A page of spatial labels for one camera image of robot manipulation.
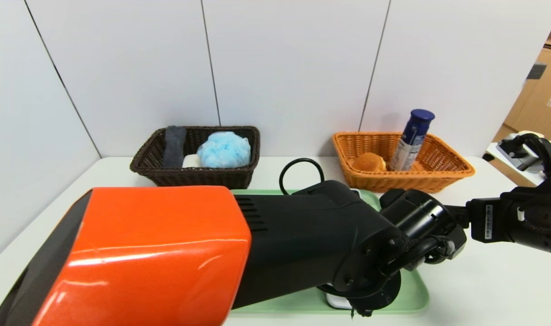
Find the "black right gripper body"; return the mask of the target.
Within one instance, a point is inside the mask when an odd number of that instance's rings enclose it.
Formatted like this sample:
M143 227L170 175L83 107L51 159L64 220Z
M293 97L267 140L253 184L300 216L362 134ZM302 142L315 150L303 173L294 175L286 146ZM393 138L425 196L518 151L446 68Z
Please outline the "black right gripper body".
M518 219L524 200L474 199L466 203L472 239L481 243L529 244L530 232Z

